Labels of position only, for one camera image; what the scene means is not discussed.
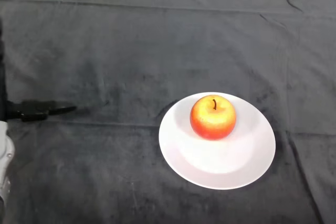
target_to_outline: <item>gray cloth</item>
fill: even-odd
[[[9,98],[79,110],[9,123],[6,223],[336,223],[336,0],[0,0]],[[276,136],[234,190],[165,162],[164,113],[218,91]]]

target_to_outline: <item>apple stem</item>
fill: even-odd
[[[217,103],[216,103],[216,100],[215,100],[215,99],[213,99],[213,101],[214,101],[214,103],[215,103],[214,110],[216,110],[216,108],[217,108]]]

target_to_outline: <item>plate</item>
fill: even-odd
[[[209,141],[198,136],[190,125],[190,111],[200,98],[216,94],[235,107],[237,121],[229,136]],[[260,178],[275,154],[275,136],[264,115],[234,95],[198,93],[174,104],[159,130],[163,157],[181,177],[210,189],[234,189]]]

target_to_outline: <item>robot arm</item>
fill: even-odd
[[[3,27],[0,19],[0,223],[3,222],[5,206],[11,190],[11,183],[6,175],[7,168],[15,153],[14,144],[7,136],[7,120],[21,119],[24,122],[45,120],[49,115],[68,113],[76,109],[76,106],[69,102],[29,100],[15,104],[8,101],[3,62],[5,47],[2,41],[2,31]]]

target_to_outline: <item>apple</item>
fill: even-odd
[[[226,137],[236,125],[235,107],[220,95],[207,95],[191,109],[190,123],[201,137],[217,140]]]

